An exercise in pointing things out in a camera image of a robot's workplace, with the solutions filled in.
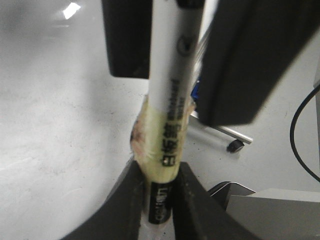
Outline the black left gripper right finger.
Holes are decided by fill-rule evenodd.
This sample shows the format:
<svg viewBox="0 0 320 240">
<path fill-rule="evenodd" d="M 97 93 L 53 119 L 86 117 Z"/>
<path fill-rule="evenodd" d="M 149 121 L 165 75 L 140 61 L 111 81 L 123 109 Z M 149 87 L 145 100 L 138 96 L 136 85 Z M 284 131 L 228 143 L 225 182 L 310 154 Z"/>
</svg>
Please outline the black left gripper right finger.
<svg viewBox="0 0 320 240">
<path fill-rule="evenodd" d="M 258 240 L 210 197 L 190 165 L 181 162 L 172 193 L 177 240 Z"/>
</svg>

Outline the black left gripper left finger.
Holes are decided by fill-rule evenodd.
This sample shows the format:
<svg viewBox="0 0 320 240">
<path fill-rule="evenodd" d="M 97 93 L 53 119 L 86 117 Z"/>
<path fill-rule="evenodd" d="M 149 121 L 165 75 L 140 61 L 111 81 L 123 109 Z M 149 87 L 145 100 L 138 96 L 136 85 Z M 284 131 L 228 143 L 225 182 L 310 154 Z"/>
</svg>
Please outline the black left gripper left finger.
<svg viewBox="0 0 320 240">
<path fill-rule="evenodd" d="M 137 240 L 143 209 L 144 177 L 130 159 L 103 205 L 64 240 Z"/>
</svg>

